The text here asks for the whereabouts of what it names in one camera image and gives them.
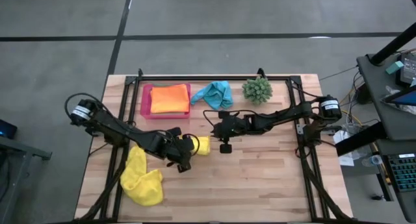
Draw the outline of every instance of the wooden tabletop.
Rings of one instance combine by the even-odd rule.
[[[321,95],[317,75],[300,76],[305,91]],[[109,76],[103,97],[103,103],[116,116],[122,99],[124,79],[125,75]],[[234,100],[231,110],[249,109],[269,114],[289,107],[290,99],[283,81],[270,81],[273,97],[267,104],[260,106],[254,106],[244,99],[241,88],[243,82],[229,82]],[[181,127],[182,133],[210,135],[212,126],[204,119],[202,111],[211,108],[203,100],[191,107],[189,119],[144,119],[140,115],[140,103],[142,87],[147,83],[149,82],[140,82],[137,99],[135,121],[139,129]],[[189,83],[193,95],[210,81]],[[129,92],[125,119],[129,112],[131,93],[132,90]],[[307,95],[305,97],[307,100],[312,99]],[[219,121],[217,114],[207,115],[213,123]],[[118,221],[310,221],[300,159],[294,154],[298,143],[293,122],[278,125],[262,136],[232,138],[231,154],[220,154],[220,144],[217,139],[211,138],[211,154],[193,157],[192,169],[184,173],[178,173],[174,166],[167,168],[166,161],[148,155],[148,171],[160,169],[164,177],[164,201],[159,205],[144,207],[123,195]],[[95,138],[91,150],[101,145],[103,138]],[[352,216],[335,148],[321,144],[317,147],[317,154],[325,189],[343,212]],[[88,159],[76,218],[85,214],[103,191],[110,155],[111,146],[108,146]],[[112,212],[114,196],[115,189],[110,197],[109,214]],[[314,197],[318,216],[321,216],[316,190]]]

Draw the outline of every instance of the orange towel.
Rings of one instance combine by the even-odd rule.
[[[150,112],[152,114],[189,112],[189,96],[185,84],[153,87],[150,92],[150,97]]]

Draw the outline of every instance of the green plant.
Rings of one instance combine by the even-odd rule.
[[[272,86],[265,78],[257,77],[255,80],[247,80],[242,85],[244,98],[250,100],[255,105],[267,102],[272,96]]]

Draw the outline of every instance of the yellow cloth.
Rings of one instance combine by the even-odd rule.
[[[143,206],[163,200],[162,173],[155,169],[146,173],[146,154],[137,145],[130,149],[120,183],[126,195]]]
[[[195,152],[195,150],[198,148],[198,141],[195,139],[195,137],[192,137],[192,142],[194,143],[194,150],[192,150],[192,153]],[[197,155],[208,155],[211,152],[211,148],[209,147],[209,136],[199,136],[198,139],[200,140],[200,149],[198,149]]]
[[[150,97],[152,114],[189,112],[189,95],[185,84],[153,87]]]

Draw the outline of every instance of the teal towel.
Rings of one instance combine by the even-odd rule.
[[[214,81],[208,84],[192,97],[190,103],[195,105],[201,98],[214,110],[218,110],[220,107],[227,109],[233,105],[231,87],[228,81]]]

